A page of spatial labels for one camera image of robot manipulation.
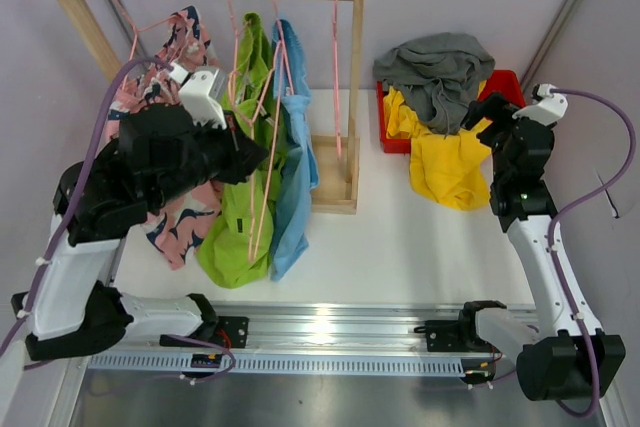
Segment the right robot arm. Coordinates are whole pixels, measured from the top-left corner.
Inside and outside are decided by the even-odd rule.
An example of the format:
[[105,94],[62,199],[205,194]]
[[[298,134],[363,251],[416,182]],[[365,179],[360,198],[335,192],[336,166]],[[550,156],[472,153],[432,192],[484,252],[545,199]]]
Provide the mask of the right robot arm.
[[470,104],[465,129],[490,147],[490,205],[524,268],[538,316],[537,328],[515,319],[498,301],[472,301],[460,311],[458,342],[468,350],[485,344],[514,361],[524,395],[565,407],[587,399],[596,407],[626,355],[620,336],[605,333],[590,309],[564,249],[560,220],[590,200],[584,195],[557,209],[543,180],[555,144],[553,128],[568,108],[572,90],[534,88],[534,102],[519,108],[501,93]]

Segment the yellow shorts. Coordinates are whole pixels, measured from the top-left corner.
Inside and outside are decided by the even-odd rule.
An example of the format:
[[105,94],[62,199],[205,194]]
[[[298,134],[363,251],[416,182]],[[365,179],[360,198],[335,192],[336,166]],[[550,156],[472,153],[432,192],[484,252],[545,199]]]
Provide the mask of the yellow shorts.
[[491,125],[489,120],[456,134],[436,134],[418,119],[399,90],[391,87],[382,105],[386,135],[410,142],[409,178],[416,193],[461,211],[489,204],[482,164],[490,156],[490,148],[477,138]]

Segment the pink wire hanger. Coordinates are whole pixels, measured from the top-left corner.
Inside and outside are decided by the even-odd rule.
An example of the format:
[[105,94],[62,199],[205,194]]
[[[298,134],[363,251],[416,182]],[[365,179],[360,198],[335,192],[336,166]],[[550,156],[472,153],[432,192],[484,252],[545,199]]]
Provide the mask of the pink wire hanger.
[[337,159],[342,158],[341,101],[339,93],[339,42],[338,42],[338,3],[333,0],[332,10],[332,55],[333,55],[333,103],[334,130]]

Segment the grey shorts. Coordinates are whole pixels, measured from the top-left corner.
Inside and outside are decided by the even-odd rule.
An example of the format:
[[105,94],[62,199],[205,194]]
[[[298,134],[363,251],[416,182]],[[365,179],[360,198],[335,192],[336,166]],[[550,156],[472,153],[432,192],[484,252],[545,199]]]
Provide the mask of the grey shorts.
[[495,59],[476,37],[443,32],[406,41],[377,58],[373,77],[402,93],[432,132],[455,135]]

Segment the pink hanger of grey shorts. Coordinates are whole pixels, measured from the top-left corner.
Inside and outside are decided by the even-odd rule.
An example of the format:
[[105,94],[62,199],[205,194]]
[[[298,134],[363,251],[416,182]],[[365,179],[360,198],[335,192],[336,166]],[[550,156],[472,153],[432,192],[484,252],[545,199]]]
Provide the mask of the pink hanger of grey shorts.
[[[269,87],[269,83],[271,82],[271,80],[273,78],[273,74],[276,71],[276,68],[279,68],[280,75],[283,75],[283,68],[281,67],[281,65],[283,63],[287,62],[286,46],[284,45],[284,42],[282,40],[279,40],[279,41],[276,42],[276,47],[275,47],[275,50],[274,50],[274,57],[273,57],[272,67],[271,67],[271,69],[269,70],[269,72],[267,74],[267,79],[266,79],[265,85],[263,86],[263,89],[261,91],[259,100],[258,100],[258,102],[256,104],[256,107],[255,107],[254,112],[253,112],[251,117],[247,117],[244,113],[242,113],[241,111],[239,111],[237,109],[237,93],[236,93],[237,81],[236,81],[236,77],[237,77],[237,73],[238,73],[238,69],[237,69],[238,49],[239,49],[239,40],[235,39],[235,43],[234,43],[234,64],[233,64],[234,69],[231,71],[231,73],[229,75],[229,80],[228,80],[228,84],[227,84],[227,94],[228,94],[228,97],[229,97],[229,102],[230,102],[230,106],[232,108],[233,113],[236,114],[237,116],[239,116],[241,119],[243,119],[244,122],[249,126],[249,128],[250,128],[249,138],[252,141],[254,141],[255,140],[255,124],[256,124],[256,121],[257,121],[258,117],[261,114],[265,113],[265,110],[263,109],[263,107],[264,107],[264,99],[266,97],[266,93],[267,93],[267,89]],[[261,160],[258,161],[257,166],[253,168],[253,170],[251,171],[251,175],[249,176],[251,223],[250,223],[250,228],[249,228],[249,243],[248,243],[247,256],[248,256],[248,260],[250,262],[254,262],[256,260],[257,252],[258,252],[259,246],[260,246],[260,236],[261,236],[261,232],[262,232],[262,229],[263,229],[264,215],[265,215],[265,211],[266,211],[266,207],[267,207],[267,197],[268,197],[268,193],[269,193],[269,190],[270,190],[271,176],[272,176],[272,172],[273,172],[273,168],[274,168],[274,155],[276,153],[276,143],[277,143],[277,139],[278,139],[278,124],[279,124],[279,115],[280,115],[280,103],[281,103],[281,95],[278,95],[275,119],[271,121],[271,124],[272,124],[272,127],[273,127],[273,137],[272,137],[271,148],[268,150],[269,164],[268,164],[268,171],[267,171],[266,188],[265,188],[265,193],[264,193],[264,196],[263,196],[261,212],[260,212],[260,215],[258,216],[258,219],[257,219],[257,216],[256,216],[256,214],[257,214],[257,210],[256,210],[257,202],[256,202],[256,199],[255,199],[256,185],[257,185],[256,172],[258,171],[259,166],[264,161],[264,159],[261,159]]]

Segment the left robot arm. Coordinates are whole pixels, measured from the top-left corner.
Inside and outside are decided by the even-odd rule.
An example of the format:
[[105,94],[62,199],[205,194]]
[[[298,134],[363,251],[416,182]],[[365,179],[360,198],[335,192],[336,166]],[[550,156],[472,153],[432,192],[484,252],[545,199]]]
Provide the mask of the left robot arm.
[[204,295],[134,297],[109,286],[102,272],[149,215],[211,180],[243,183],[266,159],[267,149],[224,115],[217,126],[194,121],[181,105],[152,104],[120,121],[90,169],[76,163],[63,173],[39,287],[12,298],[15,312],[29,317],[31,360],[89,356],[127,338],[169,347],[215,339],[219,320]]

